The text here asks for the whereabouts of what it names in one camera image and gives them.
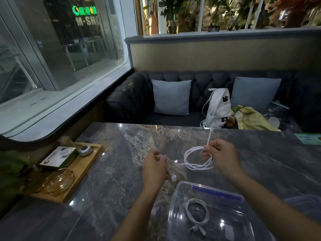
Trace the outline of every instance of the light blue pillow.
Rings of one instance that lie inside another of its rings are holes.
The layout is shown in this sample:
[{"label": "light blue pillow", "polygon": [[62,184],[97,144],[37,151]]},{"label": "light blue pillow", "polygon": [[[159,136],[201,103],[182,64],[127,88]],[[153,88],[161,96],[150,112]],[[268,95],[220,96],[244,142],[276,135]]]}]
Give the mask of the light blue pillow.
[{"label": "light blue pillow", "polygon": [[155,113],[186,116],[189,114],[191,80],[167,82],[151,80],[153,84]]},{"label": "light blue pillow", "polygon": [[236,77],[231,97],[232,108],[242,105],[265,113],[280,83],[281,79]]}]

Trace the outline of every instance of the yellow cloth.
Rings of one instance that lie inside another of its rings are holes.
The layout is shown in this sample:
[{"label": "yellow cloth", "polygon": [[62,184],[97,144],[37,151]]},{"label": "yellow cloth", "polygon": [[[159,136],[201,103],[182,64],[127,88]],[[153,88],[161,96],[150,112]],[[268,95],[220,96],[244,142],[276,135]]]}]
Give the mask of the yellow cloth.
[{"label": "yellow cloth", "polygon": [[239,129],[281,131],[270,125],[263,115],[252,107],[238,106],[238,109],[243,113],[243,117],[238,120]]}]

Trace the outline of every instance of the hand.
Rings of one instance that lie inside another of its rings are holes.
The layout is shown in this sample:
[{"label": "hand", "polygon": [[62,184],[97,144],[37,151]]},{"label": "hand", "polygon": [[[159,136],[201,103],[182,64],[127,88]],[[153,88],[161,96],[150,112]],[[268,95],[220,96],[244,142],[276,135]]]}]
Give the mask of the hand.
[{"label": "hand", "polygon": [[222,139],[216,139],[209,142],[209,145],[204,146],[204,148],[206,151],[202,153],[203,158],[208,160],[211,154],[214,165],[229,180],[240,174],[245,174],[240,166],[239,157],[233,144]]},{"label": "hand", "polygon": [[167,156],[162,158],[158,151],[151,150],[145,158],[142,169],[144,191],[157,194],[167,178]]}]

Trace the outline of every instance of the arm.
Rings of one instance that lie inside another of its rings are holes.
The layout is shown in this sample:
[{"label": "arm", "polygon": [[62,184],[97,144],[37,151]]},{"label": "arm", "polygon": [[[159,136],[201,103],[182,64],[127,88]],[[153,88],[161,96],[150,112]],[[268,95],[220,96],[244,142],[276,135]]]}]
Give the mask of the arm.
[{"label": "arm", "polygon": [[167,157],[162,159],[157,151],[150,151],[145,158],[142,178],[143,190],[130,209],[111,241],[143,240],[147,234],[150,212],[158,191],[167,177]]},{"label": "arm", "polygon": [[233,144],[221,139],[204,146],[203,157],[244,196],[252,209],[279,240],[320,240],[321,226],[276,197],[242,170]]}]

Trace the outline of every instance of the window ledge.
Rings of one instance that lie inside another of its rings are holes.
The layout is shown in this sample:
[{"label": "window ledge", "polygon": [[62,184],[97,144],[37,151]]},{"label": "window ledge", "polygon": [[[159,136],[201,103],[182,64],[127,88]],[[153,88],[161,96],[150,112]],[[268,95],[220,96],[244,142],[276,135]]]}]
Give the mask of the window ledge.
[{"label": "window ledge", "polygon": [[146,43],[173,43],[195,41],[219,41],[242,39],[271,39],[271,38],[300,38],[307,36],[321,36],[321,27],[309,28],[272,28],[272,29],[247,29],[238,31],[219,32],[192,32],[179,34],[160,34],[150,36],[133,36],[125,39],[126,44]]},{"label": "window ledge", "polygon": [[130,70],[131,66],[128,61],[73,99],[57,107],[50,114],[47,114],[45,117],[40,119],[38,118],[37,121],[29,121],[26,123],[29,124],[27,125],[27,128],[26,124],[24,124],[21,126],[24,127],[24,129],[19,127],[10,132],[10,135],[5,134],[3,136],[20,142],[38,141],[48,137]]}]

